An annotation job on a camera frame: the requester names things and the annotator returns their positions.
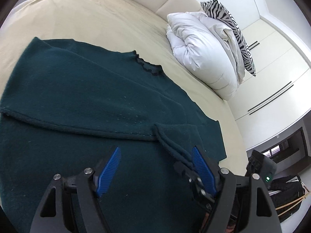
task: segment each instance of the blue gripper pad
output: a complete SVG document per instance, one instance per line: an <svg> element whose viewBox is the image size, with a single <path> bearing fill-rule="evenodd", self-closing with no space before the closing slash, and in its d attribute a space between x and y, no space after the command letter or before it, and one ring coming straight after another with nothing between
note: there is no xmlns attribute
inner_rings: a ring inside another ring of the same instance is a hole
<svg viewBox="0 0 311 233"><path fill-rule="evenodd" d="M120 161L121 150L119 147L117 147L110 159L108 160L107 164L105 165L104 169L98 176L97 184L95 183L95 186L97 186L97 189L95 191L97 197L101 197L103 194L107 193Z"/></svg>
<svg viewBox="0 0 311 233"><path fill-rule="evenodd" d="M195 169L202 180L205 191L215 197L217 194L215 177L207 166L197 147L192 149L191 156Z"/></svg>

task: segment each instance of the zebra print pillow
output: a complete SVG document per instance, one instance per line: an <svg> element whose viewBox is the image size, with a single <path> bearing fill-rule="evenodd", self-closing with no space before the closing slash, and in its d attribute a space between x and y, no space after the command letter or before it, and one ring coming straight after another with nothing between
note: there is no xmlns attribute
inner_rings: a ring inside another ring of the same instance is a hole
<svg viewBox="0 0 311 233"><path fill-rule="evenodd" d="M238 24L236 23L230 12L217 0L201 2L201 7L203 8L207 16L224 22L233 30L234 36L237 39L238 46L240 47L242 53L244 67L248 72L250 72L250 74L256 76L254 61L252 59L251 53L249 52L248 45L242 35Z"/></svg>

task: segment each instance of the fitted sheet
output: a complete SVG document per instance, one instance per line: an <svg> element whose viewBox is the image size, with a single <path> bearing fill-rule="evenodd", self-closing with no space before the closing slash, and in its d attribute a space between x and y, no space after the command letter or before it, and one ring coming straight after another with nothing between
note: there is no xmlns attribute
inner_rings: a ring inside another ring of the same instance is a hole
<svg viewBox="0 0 311 233"><path fill-rule="evenodd" d="M20 55L34 37L72 38L119 52L136 50L162 65L210 118L218 120L227 158L221 167L244 175L247 155L226 101L187 71L172 54L167 22L131 0L28 0L16 6L0 29L0 95Z"/></svg>

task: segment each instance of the white comforter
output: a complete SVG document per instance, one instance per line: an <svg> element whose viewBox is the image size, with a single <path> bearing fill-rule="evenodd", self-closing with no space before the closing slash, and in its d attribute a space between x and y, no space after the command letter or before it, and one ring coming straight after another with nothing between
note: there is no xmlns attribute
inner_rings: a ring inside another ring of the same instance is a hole
<svg viewBox="0 0 311 233"><path fill-rule="evenodd" d="M222 99L229 100L245 76L232 29L203 12L167 16L167 38L176 59Z"/></svg>

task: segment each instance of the dark green garment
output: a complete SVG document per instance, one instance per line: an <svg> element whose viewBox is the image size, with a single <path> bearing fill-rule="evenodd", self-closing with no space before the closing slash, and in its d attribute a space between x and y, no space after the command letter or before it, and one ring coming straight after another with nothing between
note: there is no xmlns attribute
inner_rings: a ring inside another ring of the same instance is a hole
<svg viewBox="0 0 311 233"><path fill-rule="evenodd" d="M136 52L34 38L0 112L0 193L19 232L29 231L55 173L95 166L111 145L122 161L100 204L112 231L192 232L204 212L173 163L192 167L195 145L215 161L226 158L219 123Z"/></svg>

